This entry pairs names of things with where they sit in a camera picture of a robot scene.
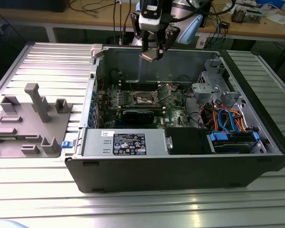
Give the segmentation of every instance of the slotted aluminum surface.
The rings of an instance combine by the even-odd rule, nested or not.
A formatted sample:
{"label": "slotted aluminum surface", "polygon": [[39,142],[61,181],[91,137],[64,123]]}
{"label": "slotted aluminum surface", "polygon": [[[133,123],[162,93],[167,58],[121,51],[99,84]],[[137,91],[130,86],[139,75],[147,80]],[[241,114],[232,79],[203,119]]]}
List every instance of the slotted aluminum surface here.
{"label": "slotted aluminum surface", "polygon": [[[69,56],[71,65],[77,65],[78,59],[82,62],[77,63],[83,68],[89,65],[89,59],[84,58],[86,55],[76,55],[76,52],[68,55],[67,50],[88,51],[91,46],[36,44],[33,50],[37,48],[41,53],[43,49],[55,49],[57,54],[46,60],[56,59],[59,63],[47,62],[49,67],[68,64],[56,58],[60,49]],[[67,138],[72,138],[77,132],[83,96],[71,93],[69,89],[84,90],[88,74],[68,75],[68,70],[59,66],[61,69],[58,70],[63,74],[41,76],[38,64],[44,64],[44,59],[37,54],[34,58],[27,53],[25,56],[21,66],[22,62],[35,60],[34,69],[37,70],[31,71],[30,75],[11,75],[12,80],[2,94],[18,91],[16,88],[22,88],[28,81],[39,82],[44,95],[50,91],[48,89],[62,89],[60,95],[47,95],[47,98],[51,102],[57,97],[65,97],[75,104],[73,120],[68,126],[71,131],[66,134]],[[16,96],[21,102],[30,102],[24,94]],[[247,188],[85,194],[78,190],[60,159],[0,159],[0,219],[3,218],[30,228],[285,228],[285,168],[266,173]]]}
{"label": "slotted aluminum surface", "polygon": [[[262,57],[251,52],[228,53],[285,137],[285,84]],[[230,83],[238,91],[232,79]]]}

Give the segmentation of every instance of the black cable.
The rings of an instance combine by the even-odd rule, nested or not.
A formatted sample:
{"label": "black cable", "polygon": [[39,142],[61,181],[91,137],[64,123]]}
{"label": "black cable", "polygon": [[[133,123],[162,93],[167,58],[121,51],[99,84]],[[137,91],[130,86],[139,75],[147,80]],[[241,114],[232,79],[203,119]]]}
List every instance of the black cable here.
{"label": "black cable", "polygon": [[188,114],[188,112],[187,112],[186,102],[187,102],[187,97],[188,97],[188,94],[189,94],[190,90],[192,90],[191,87],[190,87],[190,89],[188,90],[188,92],[187,92],[187,94],[186,94],[186,97],[185,97],[185,101],[184,101],[185,113],[186,113],[186,115],[187,115],[193,122],[195,122],[199,127],[204,128],[199,122],[197,122],[195,119],[193,119],[193,118],[190,116],[190,115],[193,114],[193,113]]}
{"label": "black cable", "polygon": [[[186,2],[187,2],[192,8],[195,9],[195,7],[191,4],[191,2],[190,2],[189,0],[186,0]],[[230,8],[228,8],[227,10],[218,12],[218,13],[212,13],[212,12],[205,12],[205,11],[203,11],[202,8],[205,6],[205,4],[202,4],[200,7],[196,8],[196,9],[197,9],[198,13],[200,13],[200,14],[215,16],[215,15],[220,15],[220,14],[227,13],[227,12],[229,12],[230,10],[232,10],[232,8],[233,8],[233,7],[235,6],[235,4],[236,4],[236,0],[231,0],[231,2],[232,2],[232,4],[231,4]]]}
{"label": "black cable", "polygon": [[209,2],[212,2],[213,0],[207,0],[205,1],[200,7],[196,8],[194,11],[192,11],[190,14],[188,14],[187,16],[183,17],[183,18],[173,18],[171,20],[171,22],[181,22],[184,21],[190,17],[192,17],[194,14],[196,14],[201,8],[203,8],[204,6],[206,6]]}
{"label": "black cable", "polygon": [[283,54],[285,53],[285,49],[284,51],[281,53],[276,65],[275,65],[275,72],[277,72],[279,70],[279,68],[283,65]]}
{"label": "black cable", "polygon": [[275,42],[273,42],[273,44],[280,50],[283,51],[283,49],[281,49]]}
{"label": "black cable", "polygon": [[114,37],[114,44],[116,44],[116,37],[115,37],[115,11],[116,11],[116,1],[114,0],[114,8],[113,8],[113,37]]}
{"label": "black cable", "polygon": [[176,76],[176,77],[174,78],[174,80],[173,80],[173,83],[175,83],[176,79],[178,79],[179,77],[185,77],[185,78],[187,78],[190,82],[193,83],[192,79],[189,78],[187,75],[178,75],[178,76]]}
{"label": "black cable", "polygon": [[283,47],[283,48],[285,48],[285,46],[284,45],[282,45],[282,44],[279,44],[278,42],[274,42],[275,44],[277,44],[278,46],[280,46],[280,47]]}
{"label": "black cable", "polygon": [[122,3],[119,3],[119,45],[122,45]]}
{"label": "black cable", "polygon": [[282,58],[278,61],[278,64],[275,67],[275,72],[278,72],[278,70],[281,68],[281,66],[285,62],[285,54],[282,56]]}
{"label": "black cable", "polygon": [[11,26],[11,27],[13,28],[13,30],[17,33],[17,35],[18,35],[19,37],[21,37],[21,38],[24,40],[25,43],[27,42],[27,40],[24,39],[24,37],[21,36],[20,33],[18,33],[18,31],[5,19],[4,16],[2,16],[2,15],[0,14],[0,17],[1,17],[9,26]]}
{"label": "black cable", "polygon": [[75,10],[75,11],[78,11],[78,12],[89,12],[89,11],[95,11],[95,10],[100,10],[100,9],[102,9],[102,8],[105,8],[105,7],[108,7],[108,6],[113,6],[113,5],[115,5],[116,3],[119,3],[119,1],[117,1],[116,3],[112,3],[112,4],[108,4],[108,5],[105,5],[105,6],[102,6],[102,7],[99,7],[99,8],[96,8],[96,9],[87,9],[87,10],[82,10],[82,9],[75,9],[75,8],[73,8],[72,7],[72,3],[74,2],[74,1],[76,1],[76,0],[72,0],[71,2],[70,2],[70,4],[69,4],[69,8],[71,8],[72,10]]}
{"label": "black cable", "polygon": [[130,3],[129,11],[128,11],[128,14],[127,14],[127,16],[126,16],[126,18],[125,18],[125,20],[124,20],[124,24],[123,24],[122,44],[124,44],[123,41],[124,41],[124,34],[125,34],[125,29],[126,29],[125,25],[126,25],[126,23],[127,23],[127,21],[128,21],[128,18],[129,18],[129,16],[130,16],[130,13],[131,13],[131,7],[132,7],[131,0],[129,0],[129,3]]}
{"label": "black cable", "polygon": [[[218,15],[215,15],[216,16],[216,21],[217,21],[217,23],[218,23],[218,25],[219,24],[221,24],[221,19],[220,19],[220,16],[218,16]],[[208,46],[208,44],[210,44],[210,45],[213,45],[212,44],[212,40],[213,40],[213,38],[214,38],[214,36],[215,36],[215,34],[217,33],[217,30],[218,30],[218,25],[214,25],[213,24],[213,26],[216,28],[215,29],[215,33],[213,33],[213,36],[212,36],[212,38],[211,38],[211,40],[208,42],[207,40],[207,44],[206,44],[206,46],[205,46],[205,48],[207,48],[207,46]]]}

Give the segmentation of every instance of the warning label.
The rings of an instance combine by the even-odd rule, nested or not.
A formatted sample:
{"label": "warning label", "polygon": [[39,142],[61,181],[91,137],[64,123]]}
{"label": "warning label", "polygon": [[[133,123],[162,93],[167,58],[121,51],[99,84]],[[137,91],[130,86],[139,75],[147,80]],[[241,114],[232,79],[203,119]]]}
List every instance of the warning label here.
{"label": "warning label", "polygon": [[146,155],[144,134],[114,134],[114,155]]}

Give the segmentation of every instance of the red cable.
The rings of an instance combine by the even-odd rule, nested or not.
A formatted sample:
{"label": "red cable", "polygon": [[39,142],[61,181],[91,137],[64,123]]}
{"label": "red cable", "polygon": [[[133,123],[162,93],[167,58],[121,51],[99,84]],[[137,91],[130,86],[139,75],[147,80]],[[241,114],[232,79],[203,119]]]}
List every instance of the red cable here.
{"label": "red cable", "polygon": [[103,87],[102,87],[101,90],[100,90],[100,95],[101,95],[101,92],[102,92],[103,89],[104,89],[104,85],[105,85],[105,80],[104,80],[104,78],[103,78]]}

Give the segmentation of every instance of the blue clip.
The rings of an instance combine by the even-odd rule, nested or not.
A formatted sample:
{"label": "blue clip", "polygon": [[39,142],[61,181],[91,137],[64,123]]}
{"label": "blue clip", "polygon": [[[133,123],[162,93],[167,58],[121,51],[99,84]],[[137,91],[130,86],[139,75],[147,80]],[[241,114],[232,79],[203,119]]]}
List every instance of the blue clip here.
{"label": "blue clip", "polygon": [[253,132],[253,136],[254,136],[254,138],[256,139],[256,141],[259,141],[259,140],[260,140],[260,136],[258,135],[257,132]]}
{"label": "blue clip", "polygon": [[211,141],[220,141],[220,140],[228,140],[227,133],[224,132],[212,132],[210,134]]}
{"label": "blue clip", "polygon": [[72,148],[73,147],[72,144],[73,144],[73,142],[71,142],[71,141],[63,141],[61,148],[62,149]]}

